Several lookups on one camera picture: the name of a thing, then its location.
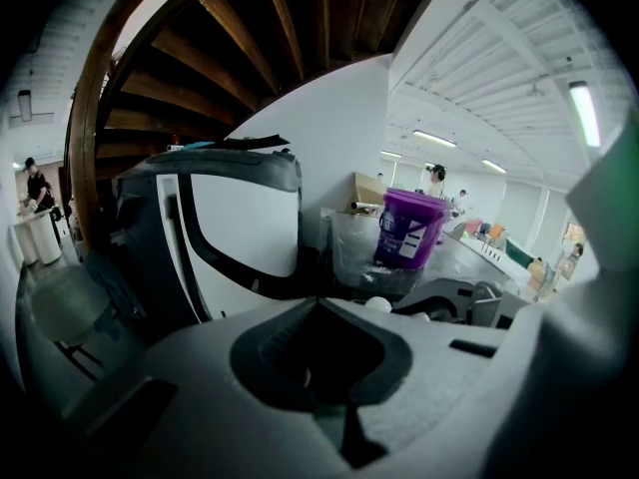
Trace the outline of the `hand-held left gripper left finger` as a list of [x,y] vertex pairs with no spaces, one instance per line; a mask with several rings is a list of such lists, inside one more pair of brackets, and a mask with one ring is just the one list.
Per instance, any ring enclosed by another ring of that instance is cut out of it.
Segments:
[[231,368],[242,333],[305,306],[281,301],[175,331],[94,383],[66,420],[139,477],[345,477],[348,463],[310,414],[262,403]]

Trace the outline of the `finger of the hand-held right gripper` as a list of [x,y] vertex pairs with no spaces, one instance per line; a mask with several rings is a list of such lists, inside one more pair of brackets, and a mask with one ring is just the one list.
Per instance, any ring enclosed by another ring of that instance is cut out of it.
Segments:
[[436,278],[401,299],[392,313],[478,327],[509,328],[520,308],[529,301],[508,282]]

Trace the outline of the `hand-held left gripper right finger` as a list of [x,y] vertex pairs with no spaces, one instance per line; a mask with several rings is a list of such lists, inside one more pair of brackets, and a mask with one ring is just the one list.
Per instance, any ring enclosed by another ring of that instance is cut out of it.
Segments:
[[495,438],[520,394],[544,312],[519,309],[507,330],[426,322],[336,298],[322,304],[400,337],[412,366],[380,404],[358,412],[385,455],[337,478],[489,478]]

